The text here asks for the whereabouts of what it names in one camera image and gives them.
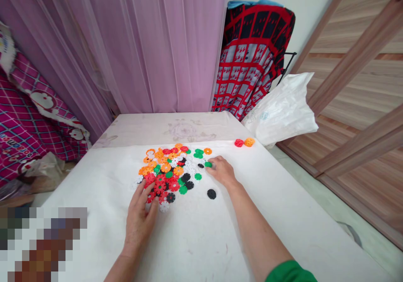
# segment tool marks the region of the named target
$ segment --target floor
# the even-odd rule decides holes
[[[394,246],[331,190],[274,146],[271,155],[304,187],[319,205],[396,281],[403,281],[403,252]]]

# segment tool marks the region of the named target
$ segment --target pile of toy pieces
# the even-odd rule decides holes
[[[169,204],[175,201],[175,192],[184,195],[200,182],[200,169],[212,166],[204,159],[204,155],[210,155],[211,152],[209,148],[196,149],[192,155],[192,151],[182,144],[176,144],[172,149],[160,147],[158,151],[147,150],[144,158],[147,166],[139,170],[137,179],[137,183],[145,179],[144,188],[155,182],[147,203],[151,203],[158,196],[160,211],[165,213]]]
[[[243,141],[242,139],[237,139],[235,140],[235,145],[240,148],[243,145],[247,146],[247,147],[251,147],[253,146],[253,144],[255,143],[255,140],[253,138],[248,137],[247,139],[245,139],[245,141]]]

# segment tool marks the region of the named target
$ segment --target wooden wardrobe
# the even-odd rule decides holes
[[[403,250],[403,0],[333,0],[291,73],[316,133],[277,146]]]

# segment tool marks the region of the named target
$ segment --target red and black blanket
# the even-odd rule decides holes
[[[227,9],[212,111],[226,110],[242,120],[269,92],[283,72],[294,23],[294,13],[284,7]]]

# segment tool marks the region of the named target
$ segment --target purple curtain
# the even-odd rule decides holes
[[[98,137],[108,106],[209,111],[225,8],[226,0],[0,0],[0,18]]]

